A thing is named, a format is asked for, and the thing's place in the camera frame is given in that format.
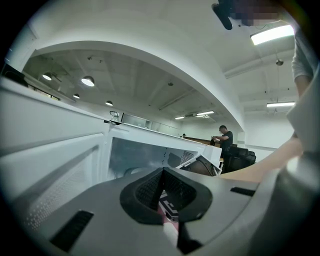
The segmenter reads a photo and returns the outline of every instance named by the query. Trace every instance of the gray sleeve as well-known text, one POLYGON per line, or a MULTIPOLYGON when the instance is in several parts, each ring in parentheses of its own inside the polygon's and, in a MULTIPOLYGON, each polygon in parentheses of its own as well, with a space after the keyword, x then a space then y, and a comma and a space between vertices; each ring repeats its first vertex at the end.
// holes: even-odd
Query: gray sleeve
POLYGON ((306 58, 306 55, 302 51, 302 47, 297 40, 294 40, 294 57, 292 60, 292 73, 293 79, 295 80, 299 76, 307 76, 312 78, 313 71, 306 58))

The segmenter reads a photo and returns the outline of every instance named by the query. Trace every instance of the black slot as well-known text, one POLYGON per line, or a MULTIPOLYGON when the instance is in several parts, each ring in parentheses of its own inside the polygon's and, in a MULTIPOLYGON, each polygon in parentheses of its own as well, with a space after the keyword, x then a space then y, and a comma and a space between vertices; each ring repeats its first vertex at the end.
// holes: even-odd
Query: black slot
POLYGON ((255 190, 252 190, 252 189, 246 189, 246 188, 237 187, 237 186, 234 186, 233 188, 231 188, 230 191, 238 194, 246 195, 249 197, 252 197, 256 192, 255 190))
POLYGON ((61 250, 68 252, 93 216, 94 214, 91 212, 78 211, 50 242, 61 250))

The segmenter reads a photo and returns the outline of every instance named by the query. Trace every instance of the white ceiling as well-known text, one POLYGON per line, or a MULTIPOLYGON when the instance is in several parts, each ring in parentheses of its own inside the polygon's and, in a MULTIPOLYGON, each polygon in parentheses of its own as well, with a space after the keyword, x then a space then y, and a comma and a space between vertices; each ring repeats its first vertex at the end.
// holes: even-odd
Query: white ceiling
MULTIPOLYGON (((297 100, 291 72, 293 36, 254 45, 250 35, 259 32, 261 27, 239 27, 232 21, 233 29, 224 29, 211 10, 213 2, 217 0, 78 0, 70 1, 69 13, 130 10, 178 27, 215 58, 247 113, 274 112, 266 108, 266 103, 297 100), (284 65, 277 66, 277 58, 282 58, 284 65)), ((279 25, 281 23, 268 25, 264 29, 279 25)), ((31 58, 25 71, 40 78, 42 72, 51 67, 59 79, 68 84, 62 91, 69 97, 81 93, 81 99, 95 103, 94 97, 85 98, 88 90, 95 90, 97 94, 137 98, 172 117, 210 109, 217 112, 217 119, 224 116, 208 97, 192 91, 191 85, 146 62, 121 54, 94 49, 52 52, 31 58), (80 82, 84 75, 94 77, 96 86, 93 89, 80 82)), ((60 85, 52 82, 49 86, 58 89, 60 85)))

